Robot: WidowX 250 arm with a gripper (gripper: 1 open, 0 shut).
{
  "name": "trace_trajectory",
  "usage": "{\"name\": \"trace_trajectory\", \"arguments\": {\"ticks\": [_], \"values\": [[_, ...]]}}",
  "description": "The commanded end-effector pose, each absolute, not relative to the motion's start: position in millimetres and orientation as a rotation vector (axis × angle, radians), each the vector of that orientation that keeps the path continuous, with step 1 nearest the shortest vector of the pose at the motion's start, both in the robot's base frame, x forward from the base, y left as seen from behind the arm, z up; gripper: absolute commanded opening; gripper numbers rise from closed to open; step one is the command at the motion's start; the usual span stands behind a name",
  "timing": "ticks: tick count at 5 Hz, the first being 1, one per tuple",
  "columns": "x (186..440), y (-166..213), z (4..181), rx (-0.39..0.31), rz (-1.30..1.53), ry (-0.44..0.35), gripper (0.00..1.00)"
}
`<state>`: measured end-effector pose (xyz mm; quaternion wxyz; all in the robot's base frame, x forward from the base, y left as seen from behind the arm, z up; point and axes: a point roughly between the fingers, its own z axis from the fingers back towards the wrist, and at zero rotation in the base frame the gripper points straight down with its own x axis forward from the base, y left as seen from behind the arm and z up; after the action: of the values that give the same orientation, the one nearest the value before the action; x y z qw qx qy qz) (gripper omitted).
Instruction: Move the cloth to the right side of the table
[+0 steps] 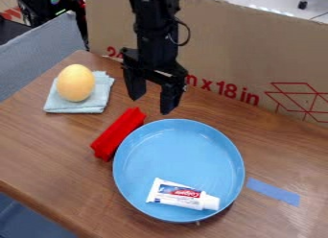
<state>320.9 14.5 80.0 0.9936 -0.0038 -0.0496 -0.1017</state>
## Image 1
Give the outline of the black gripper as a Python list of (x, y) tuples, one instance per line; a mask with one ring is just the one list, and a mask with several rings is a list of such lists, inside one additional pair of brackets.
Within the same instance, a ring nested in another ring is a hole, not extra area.
[(135, 101), (146, 93), (146, 81), (161, 85), (159, 112), (162, 115), (179, 104), (185, 91), (186, 70), (177, 62), (178, 47), (121, 48), (122, 77), (129, 98)]

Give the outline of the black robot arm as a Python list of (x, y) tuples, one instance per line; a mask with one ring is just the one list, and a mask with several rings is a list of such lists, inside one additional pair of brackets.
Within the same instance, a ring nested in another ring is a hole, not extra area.
[(178, 25), (187, 30), (174, 17), (179, 0), (129, 0), (129, 3), (135, 16), (137, 48), (119, 49), (127, 95), (135, 101), (146, 93), (146, 81), (158, 84), (159, 112), (167, 114), (179, 104), (187, 75), (177, 63), (178, 47), (189, 41), (178, 43)]

